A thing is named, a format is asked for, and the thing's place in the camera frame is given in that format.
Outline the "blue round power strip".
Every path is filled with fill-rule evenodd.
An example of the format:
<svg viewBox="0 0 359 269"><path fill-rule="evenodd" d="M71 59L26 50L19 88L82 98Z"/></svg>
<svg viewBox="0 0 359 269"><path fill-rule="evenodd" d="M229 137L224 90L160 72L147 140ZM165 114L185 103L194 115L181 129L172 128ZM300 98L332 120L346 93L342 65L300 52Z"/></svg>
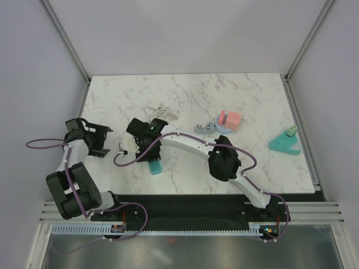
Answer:
<svg viewBox="0 0 359 269"><path fill-rule="evenodd" d="M213 134L214 132L218 132L219 134L222 135L229 135L232 132L234 132L234 130L226 128L224 126L220 126L219 125L219 118L213 118L211 121L207 122L207 124L205 125L201 125L201 124L197 124L194 127L194 131L197 134L203 134L203 135L210 135Z"/></svg>

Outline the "pink plug adapter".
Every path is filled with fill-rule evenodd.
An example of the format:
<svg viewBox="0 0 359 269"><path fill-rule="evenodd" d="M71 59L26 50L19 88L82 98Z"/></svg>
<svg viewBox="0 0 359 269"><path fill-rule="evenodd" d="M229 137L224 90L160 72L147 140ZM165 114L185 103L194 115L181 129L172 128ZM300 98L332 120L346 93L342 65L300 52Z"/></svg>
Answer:
<svg viewBox="0 0 359 269"><path fill-rule="evenodd" d="M225 110L222 110L219 118L218 118L218 125L219 126L224 126L225 125L225 121L227 119L227 115L225 113Z"/></svg>

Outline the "green plug adapter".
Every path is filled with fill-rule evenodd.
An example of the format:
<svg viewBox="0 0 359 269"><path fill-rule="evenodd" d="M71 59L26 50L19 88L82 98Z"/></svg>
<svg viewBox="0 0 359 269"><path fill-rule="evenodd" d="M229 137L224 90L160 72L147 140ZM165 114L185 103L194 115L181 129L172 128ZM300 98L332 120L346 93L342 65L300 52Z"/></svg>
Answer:
<svg viewBox="0 0 359 269"><path fill-rule="evenodd" d="M298 131L298 127L296 125L292 125L287 129L286 135L288 137L292 137L297 133L297 131Z"/></svg>

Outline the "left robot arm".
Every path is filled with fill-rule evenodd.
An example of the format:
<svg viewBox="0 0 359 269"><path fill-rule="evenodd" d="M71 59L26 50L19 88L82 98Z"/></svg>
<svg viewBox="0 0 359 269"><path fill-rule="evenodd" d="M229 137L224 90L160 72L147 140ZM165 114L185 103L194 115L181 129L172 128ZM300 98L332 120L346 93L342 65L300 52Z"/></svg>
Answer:
<svg viewBox="0 0 359 269"><path fill-rule="evenodd" d="M103 210L110 220L118 220L123 207L116 202L113 192L101 192L85 166L87 156L104 158L108 126L89 123L83 118L65 122L64 156L58 169L46 177L46 183L60 215L71 219L84 215L89 217L93 210Z"/></svg>

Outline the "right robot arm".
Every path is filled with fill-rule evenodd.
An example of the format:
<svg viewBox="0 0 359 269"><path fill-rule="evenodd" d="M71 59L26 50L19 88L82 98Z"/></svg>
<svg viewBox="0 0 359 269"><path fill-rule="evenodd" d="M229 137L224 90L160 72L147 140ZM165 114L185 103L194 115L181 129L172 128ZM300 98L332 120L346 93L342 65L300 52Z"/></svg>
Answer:
<svg viewBox="0 0 359 269"><path fill-rule="evenodd" d="M206 160L210 175L239 189L262 220L271 220L277 214L280 198L247 177L247 172L257 166L257 160L249 152L234 147L226 136L209 139L184 132L159 118L151 122L134 118L119 143L125 153L136 155L136 162L160 160L162 146L181 149Z"/></svg>

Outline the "white plug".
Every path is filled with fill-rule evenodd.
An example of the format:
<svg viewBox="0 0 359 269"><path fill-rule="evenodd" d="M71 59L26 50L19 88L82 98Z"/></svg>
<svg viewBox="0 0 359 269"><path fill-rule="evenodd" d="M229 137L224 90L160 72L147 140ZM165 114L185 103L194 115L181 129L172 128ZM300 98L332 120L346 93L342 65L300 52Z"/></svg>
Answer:
<svg viewBox="0 0 359 269"><path fill-rule="evenodd" d="M148 102L146 107L155 112L155 111L159 110L161 108L161 106L162 106L161 101L159 101L159 100L151 100L151 101Z"/></svg>

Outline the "pink cube socket adapter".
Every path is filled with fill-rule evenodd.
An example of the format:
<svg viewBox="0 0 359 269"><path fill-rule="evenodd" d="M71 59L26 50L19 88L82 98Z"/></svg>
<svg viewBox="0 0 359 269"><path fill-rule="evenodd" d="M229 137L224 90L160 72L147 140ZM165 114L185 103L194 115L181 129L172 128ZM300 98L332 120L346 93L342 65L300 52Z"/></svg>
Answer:
<svg viewBox="0 0 359 269"><path fill-rule="evenodd" d="M238 130L241 121L241 114L229 112L224 123L224 127L233 131Z"/></svg>

